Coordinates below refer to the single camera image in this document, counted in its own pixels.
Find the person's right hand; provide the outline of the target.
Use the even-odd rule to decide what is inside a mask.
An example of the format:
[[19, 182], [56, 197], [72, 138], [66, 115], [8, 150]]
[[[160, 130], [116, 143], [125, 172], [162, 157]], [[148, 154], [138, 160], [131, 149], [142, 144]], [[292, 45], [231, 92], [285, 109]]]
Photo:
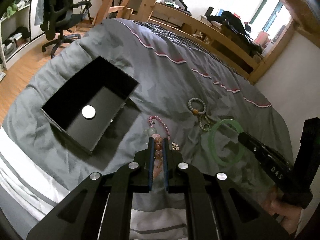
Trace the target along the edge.
[[276, 187], [271, 187], [261, 207], [271, 216], [283, 216], [280, 224], [291, 235], [296, 232], [302, 208], [281, 202]]

